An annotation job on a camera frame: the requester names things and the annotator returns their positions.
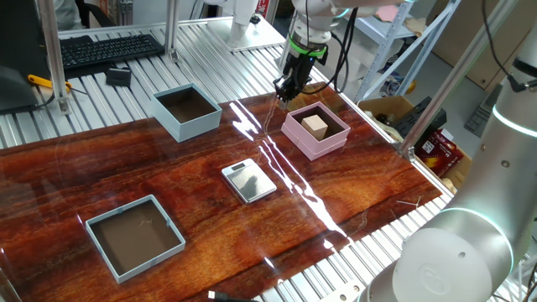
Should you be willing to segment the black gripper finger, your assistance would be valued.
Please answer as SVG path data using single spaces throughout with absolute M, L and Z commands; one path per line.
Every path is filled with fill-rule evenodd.
M 289 98 L 287 97 L 287 79 L 284 75 L 273 81 L 274 89 L 276 92 L 276 97 L 281 102 L 287 102 Z
M 296 80 L 289 79 L 287 82 L 287 101 L 290 102 L 294 100 L 302 90 L 302 86 Z

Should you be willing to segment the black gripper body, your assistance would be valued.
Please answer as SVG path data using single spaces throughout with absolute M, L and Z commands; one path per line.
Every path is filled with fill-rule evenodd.
M 298 56 L 287 54 L 285 59 L 283 74 L 287 79 L 296 80 L 302 86 L 305 87 L 307 81 L 310 79 L 310 71 L 315 63 L 315 58 L 309 55 L 299 54 Z

